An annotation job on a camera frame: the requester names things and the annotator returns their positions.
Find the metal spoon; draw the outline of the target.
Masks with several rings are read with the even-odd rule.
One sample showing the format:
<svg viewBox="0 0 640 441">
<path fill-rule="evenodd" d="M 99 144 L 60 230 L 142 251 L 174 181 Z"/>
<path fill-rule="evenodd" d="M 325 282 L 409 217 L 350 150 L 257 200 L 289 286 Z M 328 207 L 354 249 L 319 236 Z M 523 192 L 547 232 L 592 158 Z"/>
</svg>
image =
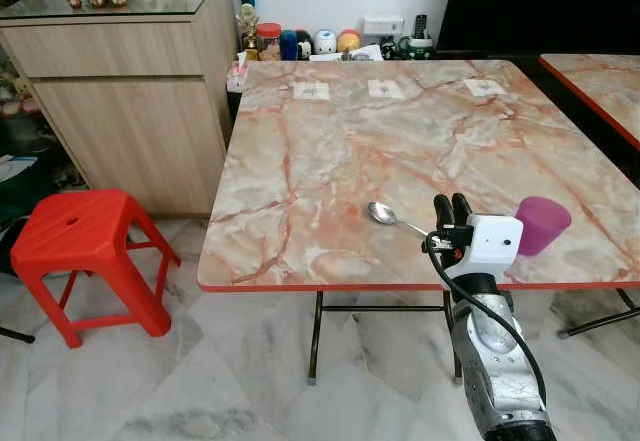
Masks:
<svg viewBox="0 0 640 441">
<path fill-rule="evenodd" d="M 419 226 L 413 225 L 413 223 L 399 220 L 396 212 L 385 203 L 372 200 L 372 202 L 367 204 L 367 213 L 369 213 L 371 220 L 384 223 L 384 225 L 404 227 L 404 229 L 415 231 L 416 234 L 420 234 L 422 237 L 429 236 L 429 231 L 420 229 Z"/>
</svg>

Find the purple plastic cup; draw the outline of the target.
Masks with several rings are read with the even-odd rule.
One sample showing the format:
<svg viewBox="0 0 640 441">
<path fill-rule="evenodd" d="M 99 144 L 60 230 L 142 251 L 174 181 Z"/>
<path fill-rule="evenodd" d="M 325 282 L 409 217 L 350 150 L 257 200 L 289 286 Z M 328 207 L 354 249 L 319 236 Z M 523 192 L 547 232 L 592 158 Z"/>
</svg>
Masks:
<svg viewBox="0 0 640 441">
<path fill-rule="evenodd" d="M 544 197 L 526 197 L 515 214 L 524 223 L 518 246 L 520 255 L 538 255 L 572 223 L 571 213 L 562 204 Z"/>
</svg>

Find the orange round toy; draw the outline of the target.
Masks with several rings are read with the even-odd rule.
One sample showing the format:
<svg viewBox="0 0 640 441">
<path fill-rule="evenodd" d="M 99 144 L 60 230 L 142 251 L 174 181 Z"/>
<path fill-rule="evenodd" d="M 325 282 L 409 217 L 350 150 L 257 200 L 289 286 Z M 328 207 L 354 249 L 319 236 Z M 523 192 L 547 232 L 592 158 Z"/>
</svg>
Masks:
<svg viewBox="0 0 640 441">
<path fill-rule="evenodd" d="M 335 39 L 335 52 L 347 53 L 361 47 L 362 37 L 355 29 L 343 30 Z"/>
</svg>

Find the white round toy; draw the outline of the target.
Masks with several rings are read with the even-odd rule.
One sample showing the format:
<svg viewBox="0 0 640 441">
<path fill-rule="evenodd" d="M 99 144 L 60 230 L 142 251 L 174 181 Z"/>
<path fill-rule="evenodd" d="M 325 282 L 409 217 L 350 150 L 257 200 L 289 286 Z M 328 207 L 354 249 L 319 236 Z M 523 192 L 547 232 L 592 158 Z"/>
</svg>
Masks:
<svg viewBox="0 0 640 441">
<path fill-rule="evenodd" d="M 332 30 L 317 30 L 312 37 L 314 54 L 333 54 L 337 52 L 337 35 Z"/>
</svg>

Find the black television screen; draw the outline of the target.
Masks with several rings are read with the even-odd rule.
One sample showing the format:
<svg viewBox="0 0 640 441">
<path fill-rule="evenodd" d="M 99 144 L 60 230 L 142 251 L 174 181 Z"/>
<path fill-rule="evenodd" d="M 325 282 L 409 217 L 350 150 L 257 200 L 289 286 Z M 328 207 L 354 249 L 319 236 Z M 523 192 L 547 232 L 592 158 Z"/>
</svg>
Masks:
<svg viewBox="0 0 640 441">
<path fill-rule="evenodd" d="M 448 0 L 436 48 L 485 54 L 636 54 L 640 0 Z"/>
</svg>

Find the blue can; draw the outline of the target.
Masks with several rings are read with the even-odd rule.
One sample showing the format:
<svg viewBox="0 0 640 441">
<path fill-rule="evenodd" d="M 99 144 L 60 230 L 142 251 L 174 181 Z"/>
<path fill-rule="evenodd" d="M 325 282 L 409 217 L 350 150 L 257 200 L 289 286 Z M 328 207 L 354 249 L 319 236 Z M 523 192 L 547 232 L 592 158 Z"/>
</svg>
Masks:
<svg viewBox="0 0 640 441">
<path fill-rule="evenodd" d="M 298 48 L 298 37 L 296 31 L 283 30 L 279 35 L 280 60 L 297 61 L 300 57 L 300 48 Z"/>
</svg>

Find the jar with red lid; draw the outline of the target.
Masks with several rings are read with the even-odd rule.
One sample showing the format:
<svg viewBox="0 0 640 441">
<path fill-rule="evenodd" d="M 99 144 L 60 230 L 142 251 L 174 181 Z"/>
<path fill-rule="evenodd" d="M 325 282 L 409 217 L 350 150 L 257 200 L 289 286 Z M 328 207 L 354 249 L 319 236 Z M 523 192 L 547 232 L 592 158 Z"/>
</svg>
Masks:
<svg viewBox="0 0 640 441">
<path fill-rule="evenodd" d="M 261 22 L 256 26 L 255 34 L 259 39 L 259 58 L 261 61 L 282 60 L 282 49 L 280 49 L 282 26 L 278 22 Z"/>
</svg>

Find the wooden cabinet with glass top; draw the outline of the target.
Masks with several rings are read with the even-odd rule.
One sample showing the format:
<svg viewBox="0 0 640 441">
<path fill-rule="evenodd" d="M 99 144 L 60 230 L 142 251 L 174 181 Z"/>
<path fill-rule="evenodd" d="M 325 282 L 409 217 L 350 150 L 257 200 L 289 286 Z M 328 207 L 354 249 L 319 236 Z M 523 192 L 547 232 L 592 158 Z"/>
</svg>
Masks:
<svg viewBox="0 0 640 441">
<path fill-rule="evenodd" d="M 234 0 L 128 0 L 0 10 L 0 47 L 91 188 L 128 191 L 150 214 L 206 218 L 233 117 Z"/>
</svg>

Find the red plastic stool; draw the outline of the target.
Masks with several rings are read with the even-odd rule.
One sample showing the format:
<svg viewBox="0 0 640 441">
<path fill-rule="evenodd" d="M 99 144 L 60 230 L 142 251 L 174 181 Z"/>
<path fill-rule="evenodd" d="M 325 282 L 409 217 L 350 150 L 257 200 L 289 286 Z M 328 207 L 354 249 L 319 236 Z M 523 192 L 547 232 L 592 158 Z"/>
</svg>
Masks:
<svg viewBox="0 0 640 441">
<path fill-rule="evenodd" d="M 42 199 L 15 240 L 10 261 L 69 348 L 81 332 L 138 325 L 161 337 L 172 328 L 163 304 L 166 271 L 180 258 L 141 204 L 119 189 L 69 191 Z M 128 312 L 73 321 L 65 313 L 79 275 L 105 280 Z"/>
</svg>

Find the black metal table leg frame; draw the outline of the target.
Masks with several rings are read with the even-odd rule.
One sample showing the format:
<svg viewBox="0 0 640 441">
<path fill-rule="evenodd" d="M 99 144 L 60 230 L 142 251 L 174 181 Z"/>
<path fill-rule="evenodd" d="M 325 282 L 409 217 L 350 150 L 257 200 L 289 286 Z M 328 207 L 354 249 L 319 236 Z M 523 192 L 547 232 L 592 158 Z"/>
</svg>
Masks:
<svg viewBox="0 0 640 441">
<path fill-rule="evenodd" d="M 593 319 L 582 325 L 576 325 L 557 332 L 559 339 L 570 339 L 600 327 L 614 325 L 614 323 L 627 321 L 640 316 L 639 304 L 632 300 L 631 296 L 623 289 L 616 289 L 618 298 L 626 305 L 627 309 L 614 313 L 612 316 L 605 316 Z M 449 291 L 442 294 L 442 304 L 440 305 L 326 305 L 324 293 L 315 293 L 314 322 L 312 322 L 310 354 L 308 354 L 307 385 L 314 386 L 317 378 L 317 357 L 319 357 L 321 327 L 323 327 L 323 316 L 328 312 L 335 313 L 365 313 L 365 312 L 439 312 L 445 316 L 445 323 L 452 326 L 452 318 L 449 316 L 453 305 L 453 296 Z"/>
</svg>

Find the white wall socket strip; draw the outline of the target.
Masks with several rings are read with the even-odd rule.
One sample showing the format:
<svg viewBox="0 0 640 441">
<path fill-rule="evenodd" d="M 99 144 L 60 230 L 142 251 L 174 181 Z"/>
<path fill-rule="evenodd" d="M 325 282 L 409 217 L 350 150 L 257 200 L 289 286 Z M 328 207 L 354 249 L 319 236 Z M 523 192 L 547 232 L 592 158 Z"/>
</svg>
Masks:
<svg viewBox="0 0 640 441">
<path fill-rule="evenodd" d="M 362 17 L 361 33 L 365 37 L 401 37 L 404 17 L 399 15 L 366 15 Z"/>
</svg>

